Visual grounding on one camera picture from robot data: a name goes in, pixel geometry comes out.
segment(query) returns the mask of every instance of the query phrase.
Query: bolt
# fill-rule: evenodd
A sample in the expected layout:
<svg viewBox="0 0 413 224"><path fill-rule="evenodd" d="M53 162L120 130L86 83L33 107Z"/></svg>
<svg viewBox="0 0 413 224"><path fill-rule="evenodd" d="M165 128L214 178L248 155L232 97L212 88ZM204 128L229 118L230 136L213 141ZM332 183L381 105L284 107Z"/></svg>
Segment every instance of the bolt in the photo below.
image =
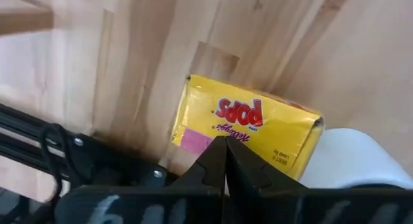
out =
<svg viewBox="0 0 413 224"><path fill-rule="evenodd" d="M155 170L155 171L154 171L154 176L155 176L156 178L161 178L161 177L163 176L163 173L162 173L161 171L159 171L159 170Z"/></svg>
<svg viewBox="0 0 413 224"><path fill-rule="evenodd" d="M79 147L83 146L83 140L79 139L78 137L75 138L75 144Z"/></svg>

